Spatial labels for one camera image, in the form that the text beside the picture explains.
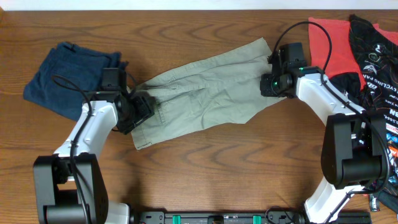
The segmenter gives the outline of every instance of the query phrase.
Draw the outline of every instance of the gray-green fabric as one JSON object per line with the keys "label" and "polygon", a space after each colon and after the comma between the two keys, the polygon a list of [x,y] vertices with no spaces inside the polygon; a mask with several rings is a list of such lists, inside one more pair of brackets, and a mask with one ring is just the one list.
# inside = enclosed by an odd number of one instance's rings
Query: gray-green fabric
{"label": "gray-green fabric", "polygon": [[271,54],[261,38],[205,60],[189,63],[139,85],[155,99],[155,115],[132,132],[143,149],[224,123],[244,124],[283,98],[263,97],[260,79],[271,72]]}

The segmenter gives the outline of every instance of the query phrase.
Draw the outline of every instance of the green tape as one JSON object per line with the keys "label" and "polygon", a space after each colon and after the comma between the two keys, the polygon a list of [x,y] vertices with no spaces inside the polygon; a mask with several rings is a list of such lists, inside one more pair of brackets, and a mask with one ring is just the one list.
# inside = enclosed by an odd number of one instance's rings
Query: green tape
{"label": "green tape", "polygon": [[253,215],[253,224],[261,224],[261,216]]}
{"label": "green tape", "polygon": [[181,216],[173,215],[173,224],[181,224]]}

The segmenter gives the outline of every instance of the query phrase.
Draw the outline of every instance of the red fabric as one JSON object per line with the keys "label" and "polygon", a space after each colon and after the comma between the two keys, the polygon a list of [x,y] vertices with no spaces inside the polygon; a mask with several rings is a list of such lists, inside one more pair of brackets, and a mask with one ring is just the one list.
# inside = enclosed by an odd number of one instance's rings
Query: red fabric
{"label": "red fabric", "polygon": [[[314,19],[312,17],[308,18],[308,20],[323,26],[328,31],[332,41],[331,57],[325,71],[326,75],[331,78],[342,73],[356,72],[359,74],[362,89],[366,82],[349,46],[349,22],[333,19]],[[398,32],[381,30],[379,24],[373,24],[373,26],[384,37],[398,45]],[[323,31],[314,25],[309,25],[308,33],[310,36],[312,66],[323,68],[329,51],[328,39]]]}

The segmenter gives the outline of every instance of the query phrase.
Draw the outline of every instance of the blue cloth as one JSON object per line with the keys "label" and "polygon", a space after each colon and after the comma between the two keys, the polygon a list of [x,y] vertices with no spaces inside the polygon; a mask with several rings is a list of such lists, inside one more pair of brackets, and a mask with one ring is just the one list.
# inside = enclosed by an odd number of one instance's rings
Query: blue cloth
{"label": "blue cloth", "polygon": [[[121,63],[120,58],[118,52],[106,54],[66,42],[58,44],[25,86],[24,99],[77,121],[81,115],[82,95],[56,85],[51,76],[63,76],[82,90],[95,91],[101,84],[103,68],[126,67],[127,64]],[[72,88],[62,80],[57,81]]]}

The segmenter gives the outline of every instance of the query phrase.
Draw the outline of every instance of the dark blue towel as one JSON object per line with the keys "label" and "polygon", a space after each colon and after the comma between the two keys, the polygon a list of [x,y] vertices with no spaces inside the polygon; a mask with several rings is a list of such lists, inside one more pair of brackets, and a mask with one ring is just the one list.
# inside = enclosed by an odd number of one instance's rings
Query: dark blue towel
{"label": "dark blue towel", "polygon": [[24,99],[77,121],[83,97],[78,91],[56,85],[51,76],[63,76],[82,90],[95,91],[101,83],[103,68],[125,68],[126,63],[121,63],[120,58],[120,53],[101,53],[66,42],[58,44],[56,49],[51,49],[33,80],[25,86]]}

